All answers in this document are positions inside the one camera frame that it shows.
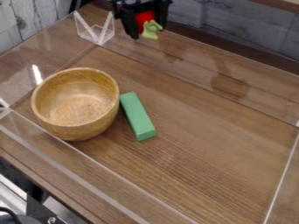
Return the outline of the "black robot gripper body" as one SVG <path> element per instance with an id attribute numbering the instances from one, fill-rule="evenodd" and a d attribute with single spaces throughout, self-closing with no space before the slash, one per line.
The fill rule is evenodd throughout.
<path id="1" fill-rule="evenodd" d="M 157 9 L 160 6 L 168 6 L 172 2 L 173 0 L 111 0 L 115 12 L 120 12 L 123 9 L 147 11 Z"/>

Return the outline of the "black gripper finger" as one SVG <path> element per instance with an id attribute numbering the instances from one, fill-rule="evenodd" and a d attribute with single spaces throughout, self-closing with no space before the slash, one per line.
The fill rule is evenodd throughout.
<path id="1" fill-rule="evenodd" d="M 167 25 L 169 2 L 153 3 L 153 14 L 156 23 L 164 28 Z"/>
<path id="2" fill-rule="evenodd" d="M 132 39 L 139 39 L 139 30 L 136 25 L 135 13 L 131 10 L 121 10 L 120 20 L 124 26 L 125 34 Z"/>

